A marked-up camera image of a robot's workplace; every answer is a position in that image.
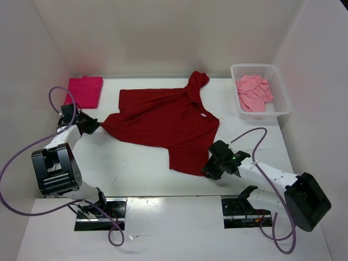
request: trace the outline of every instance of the pink towel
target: pink towel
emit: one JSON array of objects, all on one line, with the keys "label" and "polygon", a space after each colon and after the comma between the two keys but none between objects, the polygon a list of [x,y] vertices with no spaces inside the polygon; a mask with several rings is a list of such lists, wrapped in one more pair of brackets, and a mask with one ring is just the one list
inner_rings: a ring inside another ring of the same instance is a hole
[{"label": "pink towel", "polygon": [[[70,78],[69,91],[74,96],[75,102],[82,109],[97,108],[99,104],[100,93],[102,91],[102,77]],[[64,104],[72,103],[69,95],[66,95]]]},{"label": "pink towel", "polygon": [[237,85],[240,106],[244,111],[264,112],[265,103],[273,101],[270,84],[259,75],[244,75]]}]

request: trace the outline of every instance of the white table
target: white table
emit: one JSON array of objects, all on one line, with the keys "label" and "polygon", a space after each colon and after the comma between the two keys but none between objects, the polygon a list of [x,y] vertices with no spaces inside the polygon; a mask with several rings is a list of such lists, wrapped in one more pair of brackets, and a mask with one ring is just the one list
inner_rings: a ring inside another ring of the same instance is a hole
[{"label": "white table", "polygon": [[[104,121],[109,114],[119,112],[121,89],[183,88],[187,82],[187,78],[105,79],[99,107],[84,111]],[[280,170],[293,171],[276,119],[252,122],[237,117],[231,79],[211,79],[201,89],[201,97],[204,107],[220,120],[215,140],[230,142],[251,128],[264,126],[269,132],[257,159]],[[251,153],[262,134],[261,130],[248,134],[233,148]],[[83,180],[99,187],[106,196],[231,195],[248,186],[229,174],[220,181],[211,181],[170,170],[167,149],[120,142],[103,128],[93,135],[84,134],[73,153]]]},{"label": "white table", "polygon": [[[33,213],[68,201],[38,199]],[[297,229],[296,249],[290,255],[281,254],[259,228],[224,229],[220,196],[129,198],[121,247],[109,244],[107,231],[74,232],[75,218],[68,208],[31,217],[17,261],[331,261],[320,226],[311,233]],[[279,221],[281,237],[289,224]],[[115,242],[120,238],[113,232]],[[290,241],[281,245],[289,249]]]}]

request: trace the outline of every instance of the folded pink cloth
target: folded pink cloth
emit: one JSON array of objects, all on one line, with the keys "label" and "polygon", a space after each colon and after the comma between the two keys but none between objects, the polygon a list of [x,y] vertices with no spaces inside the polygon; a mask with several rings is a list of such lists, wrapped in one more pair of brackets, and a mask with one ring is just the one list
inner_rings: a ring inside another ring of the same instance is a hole
[{"label": "folded pink cloth", "polygon": [[[82,109],[93,109],[98,107],[102,86],[102,77],[84,76],[82,78],[70,78],[68,90]],[[66,95],[64,104],[70,103],[72,103],[70,95]]]},{"label": "folded pink cloth", "polygon": [[264,112],[265,103],[273,101],[270,84],[259,75],[244,75],[237,85],[240,106],[244,111]]}]

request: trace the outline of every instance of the purple cable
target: purple cable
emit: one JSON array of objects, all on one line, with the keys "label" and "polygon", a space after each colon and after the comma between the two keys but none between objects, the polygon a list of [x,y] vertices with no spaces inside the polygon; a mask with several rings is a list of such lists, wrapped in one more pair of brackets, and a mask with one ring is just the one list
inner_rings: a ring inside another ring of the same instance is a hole
[{"label": "purple cable", "polygon": [[[259,129],[262,129],[265,131],[265,133],[263,134],[262,138],[259,140],[259,142],[256,144],[255,148],[253,149],[252,151],[252,160],[253,162],[255,162],[255,166],[256,168],[261,172],[261,174],[265,177],[265,179],[268,181],[268,183],[271,185],[271,187],[273,188],[274,192],[276,193],[276,195],[278,196],[280,202],[283,204],[283,207],[285,209],[285,211],[287,212],[287,215],[288,215],[288,218],[289,218],[289,221],[290,221],[290,225],[291,225],[291,232],[284,238],[280,238],[280,239],[277,239],[276,238],[276,235],[275,235],[275,228],[276,228],[276,220],[277,220],[277,215],[278,213],[275,214],[275,217],[274,217],[274,224],[272,226],[272,236],[270,237],[269,235],[267,235],[263,229],[262,229],[262,224],[263,222],[260,223],[260,229],[261,229],[261,232],[269,239],[272,239],[274,241],[274,244],[276,245],[276,247],[279,249],[280,252],[282,252],[283,254],[291,254],[294,249],[295,249],[295,246],[296,246],[296,226],[295,226],[295,223],[294,223],[294,219],[293,217],[291,216],[291,213],[282,197],[282,195],[279,193],[279,191],[277,190],[276,186],[273,184],[273,182],[270,180],[270,178],[267,176],[267,174],[261,169],[261,167],[257,164],[256,160],[255,160],[255,153],[256,153],[256,150],[257,148],[260,146],[261,142],[265,139],[266,135],[267,135],[267,129],[264,128],[264,127],[258,127],[258,128],[254,128],[254,129],[250,129],[248,130],[247,132],[243,133],[241,136],[238,136],[237,138],[235,138],[234,140],[232,140],[230,142],[233,143],[235,142],[236,140],[239,140],[241,137],[243,137],[244,135],[250,133],[250,132],[253,132],[253,131],[257,131]],[[282,240],[286,240],[288,239],[290,236],[293,236],[293,242],[291,243],[291,248],[287,251],[281,249],[281,247],[279,246],[278,244],[278,241],[282,241]]]},{"label": "purple cable", "polygon": [[[67,129],[73,124],[73,122],[74,122],[74,120],[75,120],[75,115],[76,115],[76,102],[75,102],[74,97],[73,97],[72,94],[68,91],[68,89],[66,89],[66,88],[64,88],[64,87],[55,86],[55,87],[51,88],[50,91],[49,91],[49,93],[48,93],[48,99],[49,99],[49,102],[50,102],[51,106],[53,107],[53,109],[54,109],[57,113],[59,113],[59,112],[58,112],[58,110],[55,108],[55,106],[53,105],[52,99],[51,99],[51,93],[52,93],[52,91],[55,90],[55,89],[61,89],[61,90],[66,91],[66,92],[69,94],[69,96],[71,97],[72,103],[73,103],[73,105],[74,105],[73,118],[71,119],[71,121],[69,122],[69,124],[68,124],[64,129],[62,129],[61,131],[59,131],[59,132],[57,132],[57,133],[54,133],[54,134],[51,134],[51,135],[49,135],[49,136],[47,136],[47,137],[44,137],[44,138],[42,138],[42,139],[40,139],[40,140],[38,140],[38,141],[36,141],[36,142],[34,142],[34,143],[32,143],[32,144],[29,144],[28,146],[26,146],[26,147],[24,147],[23,149],[21,149],[21,150],[19,150],[18,152],[16,152],[16,153],[4,164],[4,166],[2,167],[2,169],[1,169],[1,171],[0,171],[0,183],[1,183],[2,177],[3,177],[4,173],[5,173],[5,170],[6,170],[7,167],[11,164],[11,162],[12,162],[15,158],[18,157],[18,155],[20,155],[21,153],[23,153],[23,152],[26,151],[27,149],[29,149],[29,148],[35,146],[36,144],[39,144],[39,143],[41,143],[41,142],[43,142],[43,141],[45,141],[45,140],[47,140],[47,139],[49,139],[49,138],[52,138],[52,137],[54,137],[54,136],[56,136],[56,135],[59,135],[60,133],[62,133],[62,132],[64,132],[65,130],[67,130]],[[60,206],[60,207],[57,207],[57,208],[54,208],[54,209],[51,209],[51,210],[48,210],[48,211],[45,211],[45,212],[40,212],[40,213],[25,213],[25,212],[21,212],[21,211],[19,211],[19,210],[17,210],[17,209],[14,209],[13,207],[11,207],[11,206],[5,201],[5,199],[4,199],[4,197],[3,197],[2,193],[1,193],[1,189],[0,189],[0,202],[1,202],[8,210],[12,211],[12,212],[15,213],[15,214],[22,215],[22,216],[42,216],[42,215],[46,215],[46,214],[55,212],[55,211],[57,211],[57,210],[59,210],[59,209],[62,209],[62,208],[64,208],[64,207],[67,207],[67,206],[69,206],[69,205],[71,205],[71,204],[74,204],[74,203],[77,203],[77,202],[82,202],[82,201],[85,201],[85,202],[87,202],[88,204],[90,204],[90,205],[92,205],[93,207],[95,207],[96,209],[98,209],[104,216],[106,216],[106,217],[113,223],[113,226],[112,226],[112,228],[111,228],[110,231],[109,231],[109,242],[110,242],[113,246],[121,246],[121,245],[125,242],[125,236],[124,236],[124,234],[123,234],[122,229],[121,229],[120,226],[116,223],[116,221],[114,221],[114,220],[113,220],[109,215],[107,215],[100,207],[98,207],[97,205],[93,204],[92,202],[89,202],[89,201],[86,201],[86,200],[74,200],[74,201],[71,201],[71,202],[69,202],[69,203],[67,203],[67,204],[64,204],[64,205]],[[115,243],[113,243],[113,242],[111,241],[111,238],[110,238],[111,231],[112,231],[112,230],[115,230],[116,228],[120,231],[121,236],[122,236],[122,242],[121,242],[120,244],[115,244]]]}]

